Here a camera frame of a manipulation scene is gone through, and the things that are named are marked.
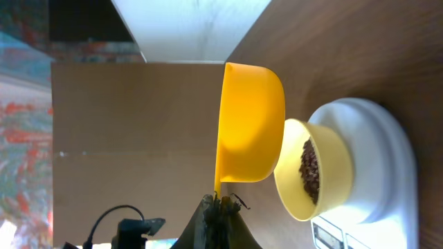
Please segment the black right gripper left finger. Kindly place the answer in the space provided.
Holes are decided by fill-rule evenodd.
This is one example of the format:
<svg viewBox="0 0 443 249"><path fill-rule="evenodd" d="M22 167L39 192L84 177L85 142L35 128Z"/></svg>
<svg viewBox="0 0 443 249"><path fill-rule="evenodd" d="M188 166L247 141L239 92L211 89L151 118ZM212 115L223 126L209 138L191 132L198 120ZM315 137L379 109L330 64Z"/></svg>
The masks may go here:
<svg viewBox="0 0 443 249"><path fill-rule="evenodd" d="M206 222L204 212L213 204L213 196L206 194L198 204L184 231L170 249L205 249Z"/></svg>

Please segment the yellow measuring scoop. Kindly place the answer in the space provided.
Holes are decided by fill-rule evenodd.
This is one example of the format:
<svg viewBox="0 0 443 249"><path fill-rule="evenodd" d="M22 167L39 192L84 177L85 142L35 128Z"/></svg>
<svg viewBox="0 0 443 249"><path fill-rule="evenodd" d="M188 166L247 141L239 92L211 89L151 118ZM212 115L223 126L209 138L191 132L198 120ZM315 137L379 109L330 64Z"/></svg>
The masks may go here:
<svg viewBox="0 0 443 249"><path fill-rule="evenodd" d="M221 90L214 191L256 183L279 159L285 120L282 82L271 70L227 62Z"/></svg>

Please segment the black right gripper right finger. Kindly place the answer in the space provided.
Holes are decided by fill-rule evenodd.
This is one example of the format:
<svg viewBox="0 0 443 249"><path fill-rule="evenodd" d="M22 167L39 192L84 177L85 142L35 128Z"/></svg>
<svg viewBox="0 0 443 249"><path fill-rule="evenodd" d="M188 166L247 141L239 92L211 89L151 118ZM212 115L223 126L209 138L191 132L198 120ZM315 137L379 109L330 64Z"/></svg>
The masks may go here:
<svg viewBox="0 0 443 249"><path fill-rule="evenodd" d="M244 222L240 211L250 210L238 195L221 198L221 219L217 226L218 248L262 249Z"/></svg>

